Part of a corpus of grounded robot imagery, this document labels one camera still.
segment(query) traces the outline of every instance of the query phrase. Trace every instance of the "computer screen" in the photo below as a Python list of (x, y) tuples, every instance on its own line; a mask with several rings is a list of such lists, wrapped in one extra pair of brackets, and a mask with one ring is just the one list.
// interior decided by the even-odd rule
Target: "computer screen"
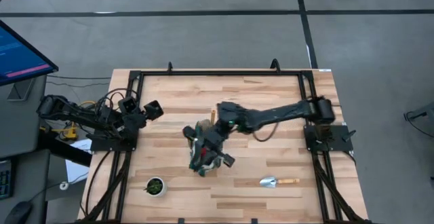
[(57, 70), (53, 62), (0, 21), (0, 86)]

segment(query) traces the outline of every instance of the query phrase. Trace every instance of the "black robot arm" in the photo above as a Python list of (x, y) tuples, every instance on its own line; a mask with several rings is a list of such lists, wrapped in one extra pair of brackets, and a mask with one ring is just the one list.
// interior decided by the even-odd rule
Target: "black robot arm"
[(265, 125), (296, 118), (305, 118), (315, 124), (330, 124), (335, 120), (332, 103), (324, 97), (265, 111), (245, 109), (233, 102), (222, 102), (217, 107), (218, 121), (211, 128), (201, 131), (198, 127), (186, 126), (183, 130), (184, 136), (191, 141), (190, 168), (195, 172), (203, 170), (203, 166), (214, 166), (218, 157), (228, 167), (233, 165), (235, 159), (222, 149), (223, 142), (234, 131), (251, 134)]
[(97, 102), (92, 109), (87, 109), (68, 101), (63, 96), (47, 95), (43, 97), (37, 113), (42, 119), (69, 120), (81, 126), (87, 126), (103, 134), (87, 137), (125, 140), (135, 138), (138, 129), (146, 126), (148, 119), (154, 120), (163, 115), (163, 109), (155, 100), (145, 105), (141, 111), (132, 97), (118, 102), (120, 111)]

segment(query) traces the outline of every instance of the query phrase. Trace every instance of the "trowel handle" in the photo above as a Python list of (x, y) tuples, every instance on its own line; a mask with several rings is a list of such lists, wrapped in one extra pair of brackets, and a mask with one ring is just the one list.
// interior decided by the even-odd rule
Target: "trowel handle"
[(285, 183), (299, 183), (300, 179), (281, 179), (277, 180), (277, 183), (279, 184), (285, 184)]

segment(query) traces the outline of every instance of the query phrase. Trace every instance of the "monitor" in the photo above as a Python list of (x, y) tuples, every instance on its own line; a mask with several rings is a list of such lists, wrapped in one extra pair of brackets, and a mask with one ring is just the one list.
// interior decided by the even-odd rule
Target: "monitor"
[(0, 21), (0, 86), (15, 83), (8, 99), (25, 100), (32, 78), (55, 71), (53, 62)]

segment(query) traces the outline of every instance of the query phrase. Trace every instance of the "butcher block tabletop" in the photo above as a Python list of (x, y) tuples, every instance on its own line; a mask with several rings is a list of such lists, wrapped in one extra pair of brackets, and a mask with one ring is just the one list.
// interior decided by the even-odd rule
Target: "butcher block tabletop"
[[(317, 95), (330, 99), (335, 124), (344, 122), (330, 70), (312, 70)], [(110, 90), (126, 88), (130, 70), (116, 69)], [(114, 96), (113, 102), (121, 99)], [(306, 149), (303, 119), (281, 122), (274, 137), (260, 143), (252, 135), (232, 133), (223, 152), (235, 158), (232, 168), (225, 165), (200, 177), (189, 169), (190, 150), (182, 129), (209, 119), (221, 101), (235, 102), (247, 109), (270, 109), (301, 100), (295, 76), (145, 76), (141, 107), (158, 100), (164, 115), (140, 130), (132, 153), (123, 205), (122, 223), (321, 223), (321, 211), (310, 152)], [(258, 138), (266, 138), (274, 125), (263, 127)], [(87, 188), (105, 152), (92, 158)], [(92, 185), (90, 209), (104, 194), (109, 181), (113, 154), (105, 159)], [(344, 199), (362, 218), (367, 219), (354, 162), (342, 152), (330, 152), (336, 186)], [(144, 188), (152, 177), (162, 178), (167, 193), (150, 196)], [(299, 183), (264, 188), (260, 179), (300, 179)], [(326, 187), (330, 218), (332, 201)], [(114, 218), (118, 190), (113, 194), (110, 218)]]

